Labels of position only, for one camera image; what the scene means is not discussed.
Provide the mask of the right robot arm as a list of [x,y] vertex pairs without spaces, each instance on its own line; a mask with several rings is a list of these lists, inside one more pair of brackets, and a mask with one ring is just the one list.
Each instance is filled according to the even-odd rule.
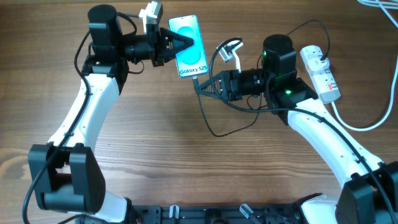
[[264,95],[268,111],[302,135],[334,173],[338,198],[312,194],[286,206],[265,209],[263,222],[396,223],[397,163],[384,163],[345,131],[318,95],[297,76],[296,53],[289,36],[265,38],[262,66],[224,70],[204,83],[194,82],[198,96],[233,106],[244,95]]

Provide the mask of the smartphone with teal screen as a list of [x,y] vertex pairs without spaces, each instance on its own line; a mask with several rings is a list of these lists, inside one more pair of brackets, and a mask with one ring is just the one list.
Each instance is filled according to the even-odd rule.
[[169,19],[168,24],[170,31],[193,40],[192,46],[175,56],[179,76],[187,78],[207,73],[208,62],[197,15],[174,17]]

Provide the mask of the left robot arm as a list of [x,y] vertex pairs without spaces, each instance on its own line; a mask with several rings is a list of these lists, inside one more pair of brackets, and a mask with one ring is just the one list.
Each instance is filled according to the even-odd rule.
[[159,25],[163,7],[152,1],[139,13],[144,33],[123,34],[119,21],[133,16],[100,4],[88,11],[89,28],[82,44],[88,56],[76,71],[78,95],[59,129],[46,144],[28,154],[32,184],[27,196],[42,210],[70,213],[77,222],[142,223],[128,198],[106,190],[94,150],[105,118],[118,100],[130,63],[151,61],[163,66],[193,40]]

